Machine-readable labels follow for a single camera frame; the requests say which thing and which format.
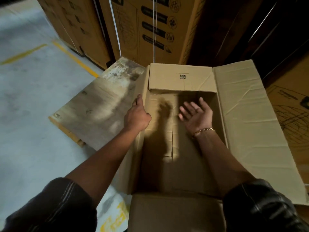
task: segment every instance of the hand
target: hand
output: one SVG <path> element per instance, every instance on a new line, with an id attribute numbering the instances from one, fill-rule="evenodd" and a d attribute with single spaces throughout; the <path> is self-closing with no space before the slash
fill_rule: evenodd
<path id="1" fill-rule="evenodd" d="M 139 133 L 143 131 L 149 125 L 151 121 L 151 115 L 146 113 L 143 99 L 141 94 L 134 99 L 132 107 L 128 110 L 125 115 L 125 125 L 124 128 L 129 131 L 136 131 Z"/>
<path id="2" fill-rule="evenodd" d="M 201 129 L 212 128 L 213 112 L 202 97 L 200 97 L 199 102 L 201 108 L 194 102 L 184 102 L 183 104 L 188 111 L 183 106 L 180 106 L 181 113 L 178 114 L 188 132 L 192 135 Z"/>

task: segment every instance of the person's left arm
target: person's left arm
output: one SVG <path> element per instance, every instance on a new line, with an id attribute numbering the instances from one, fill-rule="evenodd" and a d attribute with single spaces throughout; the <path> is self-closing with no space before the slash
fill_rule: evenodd
<path id="1" fill-rule="evenodd" d="M 52 180 L 10 215 L 3 231 L 95 231 L 96 207 L 133 140 L 150 120 L 138 95 L 121 132 L 66 177 Z"/>

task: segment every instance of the yellow floor line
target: yellow floor line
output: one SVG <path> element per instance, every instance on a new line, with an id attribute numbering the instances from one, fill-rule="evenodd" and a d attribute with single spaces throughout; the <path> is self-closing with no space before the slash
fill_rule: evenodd
<path id="1" fill-rule="evenodd" d="M 71 54 L 69 51 L 67 51 L 62 45 L 60 45 L 58 42 L 53 41 L 52 42 L 55 46 L 57 46 L 60 50 L 62 50 L 64 53 L 66 53 L 70 58 L 72 58 L 76 63 L 79 64 L 83 69 L 85 69 L 87 72 L 89 72 L 92 76 L 95 78 L 98 78 L 99 75 L 96 74 L 90 67 L 85 65 L 82 61 L 80 61 L 78 58 L 76 58 L 73 54 Z"/>
<path id="2" fill-rule="evenodd" d="M 13 56 L 13 57 L 11 57 L 11 58 L 8 58 L 8 59 L 6 59 L 5 61 L 1 62 L 0 65 L 9 64 L 9 63 L 15 62 L 15 61 L 17 61 L 17 60 L 19 60 L 19 59 L 21 59 L 21 58 L 26 57 L 26 56 L 29 55 L 29 54 L 32 54 L 33 52 L 35 52 L 35 51 L 41 49 L 41 48 L 44 47 L 44 46 L 47 46 L 47 44 L 39 45 L 38 47 L 35 47 L 35 48 L 33 48 L 33 49 L 30 49 L 30 50 L 27 50 L 27 51 L 25 51 L 25 52 L 23 52 L 23 53 L 21 53 L 21 54 L 15 55 L 15 56 Z"/>

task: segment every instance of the open cardboard box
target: open cardboard box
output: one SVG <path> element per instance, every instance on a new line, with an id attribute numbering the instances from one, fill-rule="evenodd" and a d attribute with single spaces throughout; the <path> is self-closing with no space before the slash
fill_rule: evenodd
<path id="1" fill-rule="evenodd" d="M 308 195 L 252 60 L 219 67 L 152 63 L 137 80 L 152 115 L 119 169 L 133 194 L 129 231 L 222 231 L 217 185 L 199 148 L 178 120 L 179 106 L 199 97 L 213 127 L 238 161 L 295 204 Z"/>

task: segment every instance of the person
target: person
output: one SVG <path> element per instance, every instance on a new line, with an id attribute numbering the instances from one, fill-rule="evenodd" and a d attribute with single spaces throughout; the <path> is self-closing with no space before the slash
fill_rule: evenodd
<path id="1" fill-rule="evenodd" d="M 198 141 L 218 184 L 227 231 L 309 231 L 289 199 L 234 158 L 212 129 L 212 110 L 202 98 L 199 103 L 185 102 L 179 118 Z M 95 231 L 96 207 L 133 140 L 150 121 L 138 95 L 121 132 L 10 215 L 3 231 Z"/>

